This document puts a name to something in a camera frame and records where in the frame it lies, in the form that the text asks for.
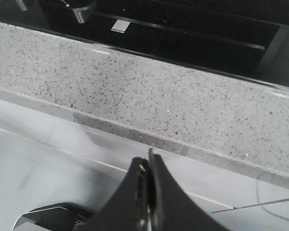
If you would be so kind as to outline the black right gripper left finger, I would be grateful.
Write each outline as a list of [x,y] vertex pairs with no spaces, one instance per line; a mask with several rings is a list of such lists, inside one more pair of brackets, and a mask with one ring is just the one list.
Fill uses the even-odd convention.
[[82,231],[148,230],[148,162],[133,158],[123,181]]

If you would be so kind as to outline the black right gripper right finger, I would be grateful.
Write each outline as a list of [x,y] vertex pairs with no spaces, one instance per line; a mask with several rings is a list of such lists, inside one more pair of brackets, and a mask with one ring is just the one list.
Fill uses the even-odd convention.
[[226,231],[182,190],[162,157],[148,152],[149,217],[153,231]]

